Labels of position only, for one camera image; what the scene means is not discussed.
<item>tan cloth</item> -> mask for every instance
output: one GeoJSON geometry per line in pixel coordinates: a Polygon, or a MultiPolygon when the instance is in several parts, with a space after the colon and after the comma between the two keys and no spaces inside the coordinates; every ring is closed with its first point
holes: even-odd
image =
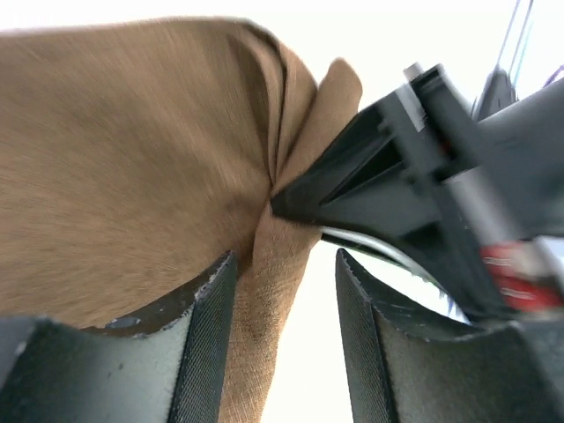
{"type": "Polygon", "coordinates": [[[0,38],[0,312],[101,325],[234,249],[220,421],[256,422],[319,239],[268,200],[357,111],[245,22],[178,19],[0,38]]]}

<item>wire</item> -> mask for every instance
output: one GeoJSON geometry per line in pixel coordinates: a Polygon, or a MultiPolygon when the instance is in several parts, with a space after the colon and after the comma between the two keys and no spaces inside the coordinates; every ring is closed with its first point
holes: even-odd
{"type": "Polygon", "coordinates": [[[543,85],[543,88],[549,86],[552,82],[555,82],[556,79],[558,78],[558,76],[564,71],[564,64],[561,65],[560,68],[558,68],[551,76],[549,79],[546,80],[545,84],[543,85]]]}

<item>white background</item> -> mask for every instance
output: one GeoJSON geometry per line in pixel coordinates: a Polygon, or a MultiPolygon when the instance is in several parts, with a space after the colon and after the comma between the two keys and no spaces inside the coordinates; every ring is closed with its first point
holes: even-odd
{"type": "MultiPolygon", "coordinates": [[[[345,58],[364,85],[361,102],[364,107],[403,84],[402,69],[415,61],[424,67],[443,63],[460,93],[473,100],[494,66],[514,4],[513,0],[333,3],[302,0],[225,4],[212,0],[179,3],[8,0],[0,5],[0,28],[13,31],[172,15],[245,17],[267,27],[293,48],[318,80],[335,57],[345,58]]],[[[558,40],[562,37],[556,31],[552,37],[553,50],[561,51],[558,40]]],[[[537,37],[535,42],[541,46],[536,51],[546,47],[546,37],[537,37]]],[[[563,58],[556,56],[551,60],[558,62],[563,58]]],[[[539,78],[542,83],[558,64],[551,62],[541,77],[538,73],[535,78],[530,76],[526,89],[529,92],[538,89],[539,78]]],[[[526,69],[530,75],[531,66],[526,69]]],[[[280,340],[277,372],[264,411],[264,423],[352,421],[335,298],[335,251],[335,247],[320,243],[311,253],[306,276],[280,340]]],[[[373,273],[402,291],[410,282],[408,275],[385,263],[372,260],[368,264],[373,273]]]]}

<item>black mechanism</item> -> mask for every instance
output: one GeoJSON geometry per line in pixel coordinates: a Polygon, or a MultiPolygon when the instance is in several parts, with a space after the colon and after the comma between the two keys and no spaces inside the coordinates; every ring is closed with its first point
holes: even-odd
{"type": "Polygon", "coordinates": [[[100,329],[0,319],[0,421],[216,422],[236,275],[225,254],[100,329]]]}
{"type": "Polygon", "coordinates": [[[474,217],[453,186],[461,174],[483,175],[507,214],[502,223],[512,226],[501,241],[563,235],[562,108],[564,81],[475,122],[435,67],[359,112],[271,200],[272,210],[385,240],[420,263],[474,322],[510,317],[481,259],[474,217]]]}

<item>fabric fold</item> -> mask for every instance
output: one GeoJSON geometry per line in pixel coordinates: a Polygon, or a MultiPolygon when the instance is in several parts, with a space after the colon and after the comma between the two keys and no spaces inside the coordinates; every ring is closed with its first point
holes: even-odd
{"type": "Polygon", "coordinates": [[[320,234],[271,216],[354,116],[273,35],[169,19],[0,37],[0,313],[102,325],[240,259],[220,421],[257,422],[320,234]]]}

